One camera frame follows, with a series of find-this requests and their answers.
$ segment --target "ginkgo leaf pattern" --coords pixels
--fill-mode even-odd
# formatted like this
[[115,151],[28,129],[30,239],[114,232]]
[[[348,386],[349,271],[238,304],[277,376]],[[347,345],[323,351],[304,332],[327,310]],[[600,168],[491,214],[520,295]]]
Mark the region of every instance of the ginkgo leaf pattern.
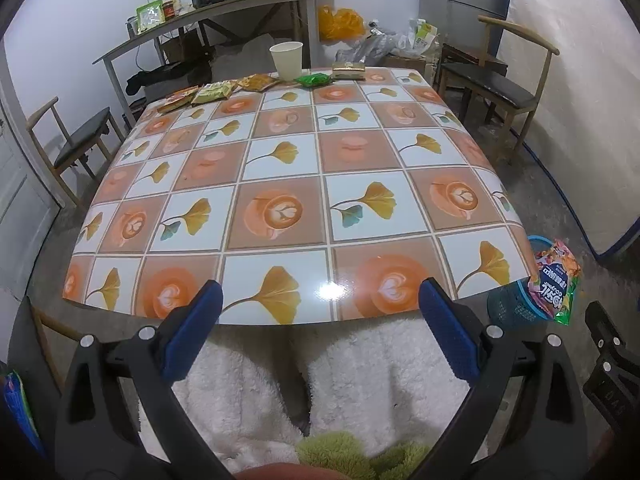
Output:
[[148,175],[141,176],[140,178],[136,179],[134,184],[136,182],[140,182],[145,178],[150,178],[151,180],[154,181],[155,184],[158,184],[166,176],[168,171],[169,171],[169,163],[167,161],[161,162],[160,164],[158,164],[155,170],[153,170],[153,173],[149,173]]
[[420,148],[424,148],[425,150],[429,150],[430,152],[437,153],[437,154],[442,153],[442,148],[440,147],[440,143],[436,139],[433,139],[433,137],[427,136],[425,134],[417,134],[415,136],[415,143],[409,144],[404,148],[400,148],[398,150],[398,153],[412,146],[418,146]]
[[509,202],[509,199],[507,199],[507,190],[504,189],[502,184],[500,184],[500,191],[492,191],[491,196],[500,201],[500,204],[502,204],[505,211],[511,210],[511,203]]
[[126,160],[128,159],[131,155],[133,156],[140,156],[142,155],[142,153],[145,152],[145,150],[149,147],[149,141],[145,140],[145,142],[143,142],[142,144],[140,144],[138,147],[134,148],[133,150],[129,150],[128,152],[125,152],[124,155],[122,156],[121,160]]
[[189,117],[191,119],[198,119],[198,118],[202,117],[203,113],[204,113],[204,108],[198,108],[198,109],[194,110]]
[[283,142],[278,144],[276,146],[276,149],[273,150],[271,153],[267,153],[266,155],[260,155],[255,158],[252,158],[251,160],[247,161],[247,163],[249,164],[250,162],[253,162],[254,160],[258,160],[259,158],[274,156],[280,162],[284,162],[285,164],[292,164],[293,161],[296,160],[298,153],[299,153],[298,147],[295,144],[292,144],[288,140],[284,140]]
[[300,304],[298,287],[298,282],[284,267],[271,267],[262,280],[262,286],[257,294],[228,304],[222,312],[247,301],[257,301],[278,323],[291,324]]
[[421,83],[422,78],[419,75],[417,75],[417,73],[411,72],[407,77],[401,77],[400,81],[402,81],[403,83],[410,83],[411,81],[414,81],[416,83]]
[[480,242],[480,266],[462,278],[456,287],[456,292],[460,291],[466,280],[480,272],[491,276],[499,285],[507,285],[511,281],[509,263],[504,259],[504,254],[486,240]]
[[367,96],[374,95],[374,94],[382,94],[388,97],[398,97],[398,92],[396,92],[395,90],[392,90],[391,88],[385,88],[385,87],[382,87],[380,90],[376,92],[370,92],[367,94]]
[[352,206],[347,209],[338,208],[339,205],[351,202],[360,202],[369,206],[374,213],[385,220],[389,220],[393,216],[396,207],[396,199],[394,198],[393,192],[387,189],[381,182],[372,182],[362,197],[354,200],[343,200],[329,208],[340,212],[342,215],[342,227],[356,225],[362,218],[362,206]]
[[193,236],[202,226],[209,220],[209,214],[211,213],[211,206],[208,198],[201,198],[184,214],[179,216],[171,216],[160,222],[163,227],[162,234],[160,235],[160,241],[168,240],[174,236],[180,229],[182,222],[187,227],[187,232]]
[[270,102],[270,101],[278,101],[278,100],[283,100],[286,101],[287,103],[292,103],[295,102],[296,99],[298,98],[298,94],[296,94],[295,92],[284,92],[284,94],[282,94],[279,97],[276,97],[275,99],[268,99],[266,100],[266,102]]
[[100,211],[94,219],[91,220],[87,225],[85,225],[82,229],[80,229],[80,234],[78,235],[78,241],[82,239],[82,236],[86,234],[86,240],[89,241],[95,235],[96,231],[100,228],[100,224],[102,223],[102,211]]
[[454,123],[458,126],[462,126],[462,123],[458,120],[458,118],[448,110],[443,114],[434,114],[437,118],[439,118],[440,122],[443,124]]
[[340,118],[343,118],[345,121],[349,121],[350,123],[354,123],[360,118],[360,114],[357,110],[346,107],[340,110],[340,113],[338,114],[329,114],[318,117],[318,119],[322,119],[324,121],[325,126],[337,123]]
[[229,121],[227,124],[222,126],[222,128],[220,128],[219,130],[214,130],[212,132],[207,132],[206,134],[203,134],[204,142],[207,142],[213,139],[217,134],[223,134],[225,137],[228,137],[229,135],[234,133],[239,127],[240,127],[240,121],[235,119],[233,121]]
[[116,267],[109,271],[107,278],[104,280],[104,285],[89,292],[84,300],[88,300],[91,295],[97,292],[102,294],[108,310],[113,310],[116,307],[116,302],[120,297],[120,275]]

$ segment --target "paper cup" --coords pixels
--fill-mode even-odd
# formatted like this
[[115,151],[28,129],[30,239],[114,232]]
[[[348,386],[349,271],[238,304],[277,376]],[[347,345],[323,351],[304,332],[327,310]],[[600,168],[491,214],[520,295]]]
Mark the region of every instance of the paper cup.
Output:
[[273,45],[269,51],[280,79],[293,81],[302,75],[302,43],[287,41]]

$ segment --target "green snack bag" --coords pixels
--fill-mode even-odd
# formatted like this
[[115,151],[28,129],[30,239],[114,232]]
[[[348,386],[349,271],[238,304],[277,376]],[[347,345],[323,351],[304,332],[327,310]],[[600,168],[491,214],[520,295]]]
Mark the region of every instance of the green snack bag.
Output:
[[314,88],[316,86],[325,86],[329,83],[332,83],[334,80],[331,79],[330,75],[318,73],[311,75],[301,75],[296,79],[297,83],[300,83],[305,88]]

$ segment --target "blue plastic basket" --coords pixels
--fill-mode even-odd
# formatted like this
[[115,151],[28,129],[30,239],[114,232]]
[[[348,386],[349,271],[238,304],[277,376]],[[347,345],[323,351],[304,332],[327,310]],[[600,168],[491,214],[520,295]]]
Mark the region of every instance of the blue plastic basket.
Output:
[[[534,253],[551,247],[552,242],[542,236],[530,236],[529,242]],[[493,324],[501,328],[516,328],[524,324],[549,320],[527,292],[528,278],[496,288],[489,292],[486,310]]]

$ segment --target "plastic bottle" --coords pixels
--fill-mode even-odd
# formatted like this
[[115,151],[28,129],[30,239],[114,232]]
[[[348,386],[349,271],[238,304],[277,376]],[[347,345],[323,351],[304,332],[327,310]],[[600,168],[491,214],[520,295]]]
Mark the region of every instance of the plastic bottle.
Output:
[[182,12],[182,1],[181,0],[172,0],[174,2],[174,11],[176,14],[180,14]]

